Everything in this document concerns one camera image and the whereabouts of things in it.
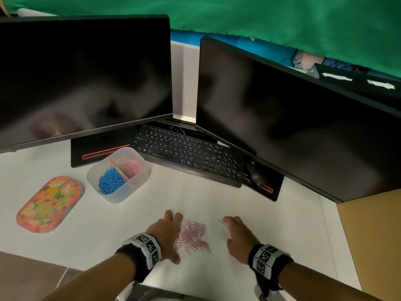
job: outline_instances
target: green curtain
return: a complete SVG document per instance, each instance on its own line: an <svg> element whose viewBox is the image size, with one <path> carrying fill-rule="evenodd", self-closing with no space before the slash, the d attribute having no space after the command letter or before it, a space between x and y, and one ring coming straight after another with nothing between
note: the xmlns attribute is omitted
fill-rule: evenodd
<svg viewBox="0 0 401 301"><path fill-rule="evenodd" d="M401 0L4 0L56 15L168 14L171 28L258 38L401 77Z"/></svg>

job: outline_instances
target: black mouse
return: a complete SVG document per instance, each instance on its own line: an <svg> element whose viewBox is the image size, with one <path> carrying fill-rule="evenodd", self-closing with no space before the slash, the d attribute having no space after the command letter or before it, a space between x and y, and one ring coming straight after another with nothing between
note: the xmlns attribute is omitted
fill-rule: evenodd
<svg viewBox="0 0 401 301"><path fill-rule="evenodd" d="M247 162L246 167L251 175L252 181L258 185L263 186L268 183L267 177L263 174L263 171L259 170L258 167L252 162Z"/></svg>

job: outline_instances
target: black keyboard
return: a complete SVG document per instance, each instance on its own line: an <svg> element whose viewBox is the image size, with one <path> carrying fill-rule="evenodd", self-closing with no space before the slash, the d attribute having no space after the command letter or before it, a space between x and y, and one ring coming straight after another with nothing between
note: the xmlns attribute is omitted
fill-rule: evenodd
<svg viewBox="0 0 401 301"><path fill-rule="evenodd" d="M133 148L146 161L234 187L242 186L244 158L228 147L143 125Z"/></svg>

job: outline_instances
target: white desk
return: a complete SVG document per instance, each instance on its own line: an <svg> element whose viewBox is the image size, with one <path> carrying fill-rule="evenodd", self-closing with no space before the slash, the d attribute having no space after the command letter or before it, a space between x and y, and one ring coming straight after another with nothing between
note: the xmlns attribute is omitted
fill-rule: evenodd
<svg viewBox="0 0 401 301"><path fill-rule="evenodd" d="M218 223L226 215L239 215L262 243L360 289L334 203L290 179L284 179L274 203L246 186L238 189L148 163L149 180L124 202L110 204L86 181L91 165L71 168L70 141L0 154L0 167L0 251L85 270L172 209L206 224L204 240L211 253L188 256L180 249L180 265L159 263L144 284L211 300L253 300L254 274L229 256L228 230ZM17 211L60 175L84 185L80 202L52 233L19 227Z"/></svg>

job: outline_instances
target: monitor screen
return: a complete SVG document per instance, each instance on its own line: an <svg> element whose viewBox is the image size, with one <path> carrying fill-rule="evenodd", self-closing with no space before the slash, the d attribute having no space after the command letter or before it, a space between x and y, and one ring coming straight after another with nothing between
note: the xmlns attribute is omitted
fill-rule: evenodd
<svg viewBox="0 0 401 301"><path fill-rule="evenodd" d="M337 202L401 188L400 111L211 38L200 48L201 130Z"/></svg>
<svg viewBox="0 0 401 301"><path fill-rule="evenodd" d="M4 18L0 152L172 117L166 15Z"/></svg>

